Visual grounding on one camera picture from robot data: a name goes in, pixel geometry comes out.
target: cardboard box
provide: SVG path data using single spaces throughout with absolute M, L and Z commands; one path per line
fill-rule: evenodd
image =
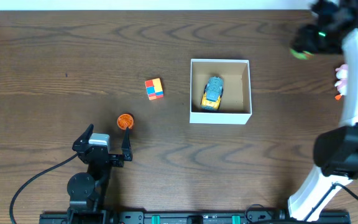
M 252 115 L 248 60 L 191 59 L 190 123 L 246 124 Z M 201 109 L 210 77 L 223 79 L 223 96 L 217 111 Z

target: wooden table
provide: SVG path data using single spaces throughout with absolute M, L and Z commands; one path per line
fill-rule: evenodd
M 122 210 L 285 208 L 312 160 L 314 139 L 337 127 L 334 68 L 341 56 L 301 61 L 288 51 L 306 11 L 0 12 L 0 223 L 34 174 L 72 156 L 93 123 L 119 152 L 117 117 L 135 117 L 134 161 L 114 169 L 107 206 Z M 250 60 L 253 115 L 245 126 L 189 124 L 191 58 Z M 144 81 L 161 77 L 149 101 Z M 18 223 L 65 211 L 79 159 L 31 183 Z M 358 181 L 350 188 L 358 194 Z M 358 202 L 344 191 L 329 208 Z

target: orange object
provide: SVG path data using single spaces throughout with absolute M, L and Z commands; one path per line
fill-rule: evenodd
M 122 114 L 117 119 L 117 125 L 122 130 L 132 129 L 134 127 L 134 118 L 130 114 Z

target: yellow toy car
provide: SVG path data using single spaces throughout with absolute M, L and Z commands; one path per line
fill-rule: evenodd
M 223 96 L 223 79 L 211 77 L 204 89 L 203 99 L 201 100 L 201 108 L 205 110 L 216 111 L 221 104 Z

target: black cable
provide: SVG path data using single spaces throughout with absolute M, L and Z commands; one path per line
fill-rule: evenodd
M 22 190 L 23 190 L 27 185 L 29 185 L 33 180 L 35 180 L 36 178 L 40 177 L 41 175 L 46 174 L 47 172 L 49 172 L 49 171 L 51 171 L 51 170 L 56 169 L 57 167 L 61 167 L 62 165 L 66 164 L 67 162 L 72 161 L 72 160 L 73 160 L 75 157 L 77 157 L 77 156 L 78 156 L 78 153 L 75 154 L 74 156 L 71 156 L 71 157 L 68 158 L 67 160 L 65 160 L 65 161 L 63 161 L 63 162 L 61 162 L 61 163 L 59 163 L 59 164 L 57 164 L 57 165 L 55 165 L 55 166 L 53 166 L 53 167 L 51 167 L 51 168 L 49 168 L 49 169 L 46 169 L 46 170 L 42 171 L 41 173 L 39 173 L 39 174 L 37 174 L 37 175 L 31 177 L 31 179 L 29 179 L 26 183 L 24 183 L 24 184 L 22 185 L 22 187 L 19 188 L 19 190 L 17 190 L 16 194 L 13 196 L 13 198 L 12 198 L 12 200 L 11 200 L 11 205 L 9 206 L 9 216 L 10 216 L 11 222 L 12 222 L 13 224 L 17 224 L 15 218 L 13 217 L 13 205 L 15 204 L 16 198 L 17 198 L 17 196 L 19 196 L 20 192 L 22 192 Z
M 345 187 L 345 186 L 343 186 L 342 184 L 339 184 L 339 183 L 335 183 L 333 185 L 342 187 L 347 193 L 349 193 L 349 195 L 354 197 L 354 199 L 358 200 L 358 196 L 355 193 L 353 193 L 351 190 L 349 190 L 347 187 Z
M 252 205 L 250 205 L 250 206 L 246 209 L 246 212 L 245 212 L 246 220 L 247 220 L 249 223 L 252 223 L 252 221 L 251 221 L 250 219 L 248 219 L 248 210 L 249 210 L 250 208 L 254 207 L 254 206 L 259 206 L 259 207 L 261 207 L 261 208 L 265 208 L 265 207 L 264 207 L 263 205 L 261 205 L 261 204 L 252 204 Z M 272 215 L 270 212 L 268 212 L 268 211 L 266 211 L 266 212 L 268 213 L 268 215 L 270 215 L 270 217 L 273 218 L 273 215 Z
M 328 197 L 328 195 L 331 193 L 331 191 L 333 191 L 336 188 L 336 186 L 342 187 L 347 193 L 349 193 L 352 197 L 354 197 L 356 200 L 358 200 L 358 196 L 355 193 L 353 193 L 351 190 L 349 190 L 347 187 L 345 187 L 344 185 L 339 184 L 339 183 L 334 183 L 329 188 L 329 190 L 324 194 L 324 196 L 320 199 L 320 201 L 316 204 L 316 206 L 311 208 L 311 211 L 309 212 L 309 214 L 306 216 L 306 218 L 303 219 L 304 221 L 307 221 L 310 218 L 310 216 L 317 210 L 317 208 L 320 207 L 320 205 L 326 199 L 326 197 Z

